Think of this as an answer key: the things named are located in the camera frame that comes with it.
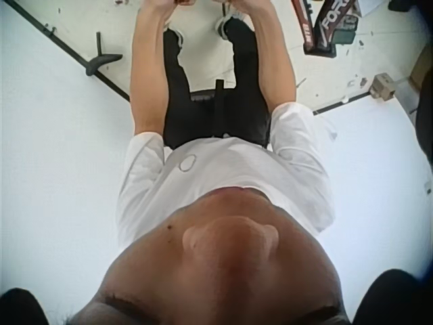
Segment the hand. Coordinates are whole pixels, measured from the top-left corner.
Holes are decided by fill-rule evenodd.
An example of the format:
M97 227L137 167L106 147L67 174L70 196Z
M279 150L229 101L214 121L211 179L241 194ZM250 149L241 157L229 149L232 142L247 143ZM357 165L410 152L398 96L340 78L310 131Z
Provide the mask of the hand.
M177 5L193 5L195 2L196 0L143 0L141 8L144 10L153 9L167 20Z
M213 0L219 3L231 3L237 10L245 14L255 14L260 9L271 4L271 0Z

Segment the white t-shirt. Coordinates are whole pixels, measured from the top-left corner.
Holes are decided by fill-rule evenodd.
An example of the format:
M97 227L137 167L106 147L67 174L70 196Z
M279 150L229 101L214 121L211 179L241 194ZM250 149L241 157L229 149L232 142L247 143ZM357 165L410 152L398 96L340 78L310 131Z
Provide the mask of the white t-shirt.
M317 125L310 109L287 103L272 114L273 152L236 137L197 139L174 150L166 162L161 135L136 135L128 148L118 199L120 248L177 209L229 186L260 190L316 236L334 220Z

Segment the nose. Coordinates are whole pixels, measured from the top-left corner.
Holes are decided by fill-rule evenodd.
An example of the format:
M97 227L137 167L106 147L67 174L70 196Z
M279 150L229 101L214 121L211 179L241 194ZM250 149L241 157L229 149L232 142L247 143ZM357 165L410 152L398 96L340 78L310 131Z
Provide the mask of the nose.
M197 273L244 282L266 274L278 242L278 231L272 225L229 216L189 228L183 235L183 250Z

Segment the white floor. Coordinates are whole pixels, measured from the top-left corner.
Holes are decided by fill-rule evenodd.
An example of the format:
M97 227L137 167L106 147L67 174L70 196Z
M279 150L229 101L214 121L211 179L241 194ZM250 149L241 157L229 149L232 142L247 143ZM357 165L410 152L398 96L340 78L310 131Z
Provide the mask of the white floor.
M103 50L122 53L120 62L101 71L121 89L129 92L131 39L135 16L141 0L16 0L37 20L57 28L56 35L90 60L96 55L95 34L102 33ZM340 102L343 98L365 93L374 76L387 72L395 81L410 75L413 65L428 41L419 12L390 12L385 1L368 16L361 18L355 42L339 45L335 59L305 56L303 38L290 0L273 0L283 25L286 43L294 64L299 101L312 109ZM313 19L321 2L313 1ZM216 79L235 86L231 45L214 33L221 17L221 5L198 0L194 7L179 8L173 25L185 34L180 60L185 67L191 90L214 88ZM361 86L361 80L367 84Z

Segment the white backdrop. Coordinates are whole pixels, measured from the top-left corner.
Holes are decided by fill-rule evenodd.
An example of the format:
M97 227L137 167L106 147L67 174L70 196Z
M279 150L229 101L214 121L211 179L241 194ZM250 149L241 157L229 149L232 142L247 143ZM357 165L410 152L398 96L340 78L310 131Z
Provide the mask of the white backdrop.
M133 133L129 104L1 3L1 291L22 287L52 324L80 309L116 256L114 207ZM325 117L337 220L319 238L349 315L386 269L421 276L432 254L431 173L396 101Z

